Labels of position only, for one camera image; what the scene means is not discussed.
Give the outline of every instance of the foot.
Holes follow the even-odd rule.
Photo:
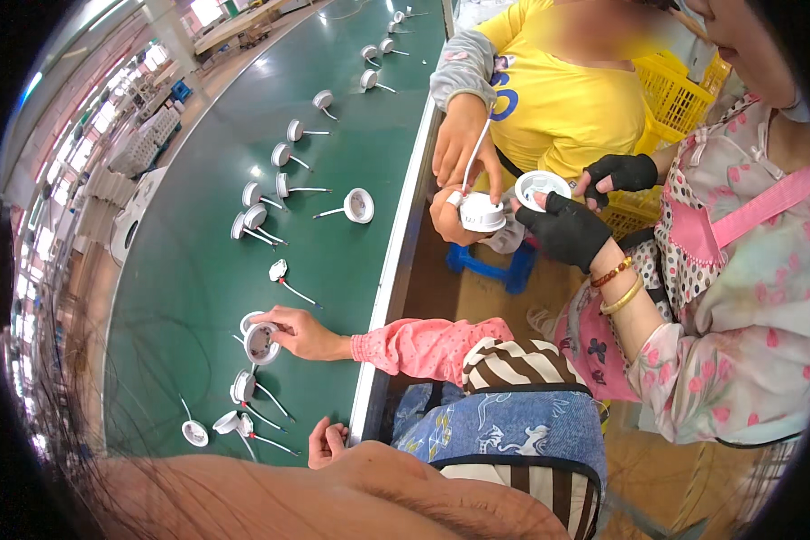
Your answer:
[[[540,333],[544,340],[552,339],[552,330],[555,328],[557,317],[552,317],[549,311],[543,308],[531,308],[525,314],[525,319],[528,320],[529,327]]]

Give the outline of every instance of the woman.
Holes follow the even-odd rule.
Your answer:
[[[756,95],[652,157],[600,159],[575,192],[595,209],[664,183],[654,230],[616,243],[556,196],[517,219],[598,285],[537,324],[594,397],[642,399],[670,441],[764,444],[810,416],[810,113],[743,0],[687,4]]]
[[[496,203],[523,172],[540,168],[573,180],[599,157],[633,150],[644,129],[645,105],[636,70],[629,59],[617,58],[617,49],[641,37],[662,15],[617,0],[521,0],[447,42],[429,79],[432,98],[446,113],[432,157],[439,187],[449,188],[432,205],[432,221],[445,240],[467,245],[486,237],[448,219],[444,201],[461,185],[492,106],[490,129],[469,181],[485,169],[487,175],[474,187],[489,189]],[[552,17],[564,19],[560,31],[567,33],[557,36],[564,45],[555,48],[566,54],[548,54],[529,39],[528,23],[543,26]],[[519,241],[490,246],[515,251],[519,233]]]

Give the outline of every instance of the black fingerless glove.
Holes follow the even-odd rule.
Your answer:
[[[591,272],[591,262],[612,235],[612,229],[585,205],[558,193],[550,193],[546,212],[521,207],[519,223],[540,242],[540,251],[552,260]]]
[[[657,166],[645,154],[617,156],[609,154],[585,167],[591,182],[585,188],[585,198],[597,201],[597,208],[609,204],[609,195],[597,191],[597,182],[612,176],[613,191],[642,191],[657,185]]]

